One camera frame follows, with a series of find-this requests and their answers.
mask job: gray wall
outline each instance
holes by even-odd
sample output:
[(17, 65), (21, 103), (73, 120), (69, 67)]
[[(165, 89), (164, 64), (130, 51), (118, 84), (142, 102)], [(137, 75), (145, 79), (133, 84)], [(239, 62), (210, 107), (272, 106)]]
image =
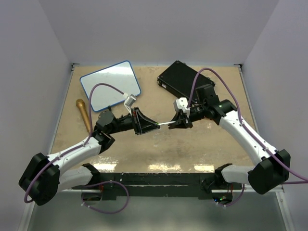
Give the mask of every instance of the gray wall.
[[(308, 3), (280, 0), (244, 63), (260, 133), (308, 177)], [(285, 186), (297, 231), (308, 227), (308, 185)]]
[(243, 63), (278, 0), (39, 0), (70, 61)]
[(18, 186), (30, 158), (46, 154), (69, 62), (37, 0), (0, 3), (0, 230), (17, 229)]

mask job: white board with blue edge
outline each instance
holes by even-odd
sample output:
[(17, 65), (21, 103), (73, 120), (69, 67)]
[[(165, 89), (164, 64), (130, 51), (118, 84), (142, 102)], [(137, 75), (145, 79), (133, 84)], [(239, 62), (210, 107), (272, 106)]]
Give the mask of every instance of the white board with blue edge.
[[(80, 83), (89, 99), (92, 88), (98, 83), (110, 84), (128, 95), (138, 96), (141, 88), (129, 61), (95, 71), (80, 78)], [(91, 107), (98, 112), (123, 102), (123, 95), (108, 86), (98, 86), (92, 95)]]

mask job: black case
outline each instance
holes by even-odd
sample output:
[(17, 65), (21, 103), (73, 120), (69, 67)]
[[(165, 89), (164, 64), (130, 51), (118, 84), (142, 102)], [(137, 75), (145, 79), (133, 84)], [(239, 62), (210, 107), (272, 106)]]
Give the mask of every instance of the black case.
[[(189, 99), (193, 79), (196, 74), (197, 72), (195, 70), (177, 60), (157, 77), (157, 83), (176, 97), (186, 97)], [(215, 82), (200, 74), (195, 88), (206, 84), (215, 86)], [(201, 103), (197, 100), (196, 92), (193, 93), (192, 103)]]

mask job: wooden table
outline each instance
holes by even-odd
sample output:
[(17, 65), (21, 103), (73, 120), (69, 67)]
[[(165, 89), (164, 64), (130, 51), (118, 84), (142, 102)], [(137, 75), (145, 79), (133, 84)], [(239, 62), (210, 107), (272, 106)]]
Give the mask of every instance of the wooden table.
[[(88, 103), (79, 78), (102, 68), (104, 67), (75, 67), (52, 153), (68, 148), (87, 137), (86, 128), (75, 103), (79, 98)], [(166, 68), (166, 66), (133, 67), (142, 90), (142, 94), (137, 97), (133, 106), (138, 106), (147, 117), (158, 123), (170, 121), (175, 114), (173, 102), (176, 97), (156, 83), (157, 76)], [(253, 126), (238, 68), (212, 68), (226, 81), (239, 101), (243, 117)], [(229, 99), (233, 102), (224, 86), (212, 73), (203, 72), (203, 74), (216, 82), (215, 91), (220, 100)], [(123, 104), (112, 107), (112, 110), (116, 117), (127, 114)], [(92, 112), (93, 123), (97, 120), (98, 114)], [(167, 126), (162, 126), (159, 130), (140, 136), (136, 136), (132, 130), (112, 136), (115, 138), (115, 143), (109, 150), (83, 163), (91, 163), (101, 172), (212, 172), (226, 163), (252, 165), (248, 155), (233, 137), (208, 119), (194, 122), (192, 129), (168, 130)]]

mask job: blue edge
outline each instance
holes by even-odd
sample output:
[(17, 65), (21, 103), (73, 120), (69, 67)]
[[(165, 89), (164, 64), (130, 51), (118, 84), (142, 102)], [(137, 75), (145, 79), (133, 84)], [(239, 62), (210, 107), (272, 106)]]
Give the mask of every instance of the blue edge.
[[(131, 63), (130, 63), (130, 61), (125, 60), (125, 61), (119, 62), (119, 63), (117, 63), (117, 64), (114, 64), (114, 65), (112, 65), (112, 66), (115, 66), (115, 65), (118, 65), (118, 64), (122, 64), (122, 63), (125, 63), (125, 62), (128, 62), (128, 63), (129, 63), (130, 68), (131, 68), (131, 69), (132, 69), (132, 71), (133, 71), (133, 74), (134, 74), (134, 77), (135, 77), (135, 79), (136, 79), (136, 82), (137, 82), (138, 88), (139, 88), (139, 90), (140, 90), (140, 93), (139, 93), (139, 94), (137, 94), (137, 95), (135, 95), (135, 96), (139, 96), (139, 95), (141, 95), (141, 88), (140, 88), (139, 82), (138, 82), (138, 80), (137, 80), (137, 78), (136, 78), (136, 75), (135, 75), (134, 69), (133, 69), (133, 67), (132, 67), (132, 65), (131, 65)], [(87, 74), (87, 75), (85, 75), (85, 76), (91, 75), (91, 74), (96, 73), (96, 72), (98, 72), (98, 71), (94, 71), (94, 72), (89, 73), (89, 74)], [(79, 82), (80, 82), (80, 84), (81, 84), (81, 86), (82, 86), (82, 88), (83, 88), (83, 90), (84, 90), (84, 92), (85, 92), (85, 94), (86, 94), (86, 96), (87, 96), (87, 98), (88, 98), (88, 100), (89, 100), (89, 96), (87, 95), (86, 90), (85, 90), (85, 88), (83, 87), (82, 82), (81, 82), (81, 79), (82, 79), (83, 77), (85, 77), (85, 76), (80, 77)], [(122, 102), (124, 102), (124, 100), (122, 100), (122, 101), (120, 101), (120, 102), (118, 102), (118, 103), (114, 103), (114, 104), (112, 104), (112, 105), (110, 105), (110, 106), (112, 107), (112, 106), (117, 105), (117, 104), (122, 103)], [(98, 111), (95, 111), (95, 110), (93, 109), (93, 107), (92, 107), (92, 104), (91, 104), (91, 108), (92, 108), (92, 110), (93, 110), (94, 112), (100, 112), (100, 111), (102, 111), (102, 110), (107, 109), (108, 107), (105, 107), (105, 108), (102, 108), (102, 109), (100, 109), (100, 110), (98, 110)]]

